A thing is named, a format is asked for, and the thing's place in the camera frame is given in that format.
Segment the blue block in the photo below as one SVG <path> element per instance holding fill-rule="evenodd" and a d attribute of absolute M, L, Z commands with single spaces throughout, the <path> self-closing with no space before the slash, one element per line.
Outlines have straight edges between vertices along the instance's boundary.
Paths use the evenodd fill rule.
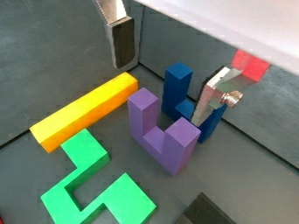
<path fill-rule="evenodd" d="M 177 121 L 182 116 L 188 121 L 192 119 L 194 105 L 186 99 L 188 88 L 192 79 L 192 70 L 182 64 L 176 63 L 165 69 L 162 84 L 162 112 Z M 210 136 L 217 127 L 220 118 L 225 112 L 226 105 L 213 109 L 209 117 L 200 125 L 201 144 Z"/>
<path fill-rule="evenodd" d="M 176 63 L 165 69 L 161 110 L 174 121 L 181 117 L 174 107 L 186 98 L 190 79 L 192 70 L 182 63 Z"/>

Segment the yellow block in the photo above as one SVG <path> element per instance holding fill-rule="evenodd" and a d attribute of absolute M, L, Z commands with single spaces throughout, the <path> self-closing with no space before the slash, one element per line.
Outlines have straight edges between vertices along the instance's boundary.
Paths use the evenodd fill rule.
<path fill-rule="evenodd" d="M 116 109 L 136 90 L 137 80 L 129 73 L 121 73 L 37 122 L 30 127 L 30 132 L 42 148 L 49 153 L 54 151 L 79 130 Z"/>

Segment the purple u-shaped block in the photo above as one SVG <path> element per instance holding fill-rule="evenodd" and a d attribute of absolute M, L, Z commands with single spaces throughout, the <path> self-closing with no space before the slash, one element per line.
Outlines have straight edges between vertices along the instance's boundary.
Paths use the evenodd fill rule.
<path fill-rule="evenodd" d="M 174 176 L 189 160 L 201 132 L 182 117 L 165 132 L 158 129 L 158 99 L 145 88 L 128 97 L 126 106 L 133 139 Z"/>

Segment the green block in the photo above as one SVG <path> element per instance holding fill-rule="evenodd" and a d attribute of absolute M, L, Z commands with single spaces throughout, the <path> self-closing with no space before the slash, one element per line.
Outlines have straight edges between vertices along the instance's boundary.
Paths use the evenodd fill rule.
<path fill-rule="evenodd" d="M 85 129 L 61 145 L 61 148 L 77 169 L 41 196 L 53 222 L 90 223 L 104 209 L 108 209 L 120 224 L 144 223 L 154 210 L 154 203 L 125 173 L 84 209 L 78 207 L 71 192 L 108 164 L 109 157 Z"/>

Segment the foam block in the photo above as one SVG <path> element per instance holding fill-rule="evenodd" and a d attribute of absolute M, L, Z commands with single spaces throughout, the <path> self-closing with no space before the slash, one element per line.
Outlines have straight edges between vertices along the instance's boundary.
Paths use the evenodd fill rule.
<path fill-rule="evenodd" d="M 30 132 L 42 146 L 51 152 L 79 130 L 85 129 L 125 101 L 137 90 L 137 81 L 129 73 L 79 97 L 66 107 L 49 115 L 30 127 Z"/>
<path fill-rule="evenodd" d="M 237 50 L 230 61 L 230 66 L 238 71 L 242 71 L 242 75 L 246 76 L 253 82 L 258 82 L 266 73 L 269 63 L 249 55 L 246 52 Z"/>
<path fill-rule="evenodd" d="M 194 105 L 186 99 L 190 79 L 192 70 L 182 63 L 176 63 L 165 69 L 161 109 L 174 121 L 177 121 L 180 117 L 184 117 L 188 121 L 192 119 Z M 213 109 L 209 117 L 200 125 L 200 144 L 209 138 L 216 129 L 225 109 L 226 105 Z"/>
<path fill-rule="evenodd" d="M 158 99 L 145 88 L 128 97 L 126 106 L 133 139 L 174 176 L 189 160 L 200 131 L 184 118 L 165 132 L 157 128 Z"/>
<path fill-rule="evenodd" d="M 108 153 L 84 129 L 62 145 L 75 170 L 41 196 L 55 224 L 90 223 L 104 209 L 113 214 L 120 224 L 144 223 L 154 210 L 134 181 L 122 174 L 85 208 L 78 207 L 71 192 L 108 163 Z"/>

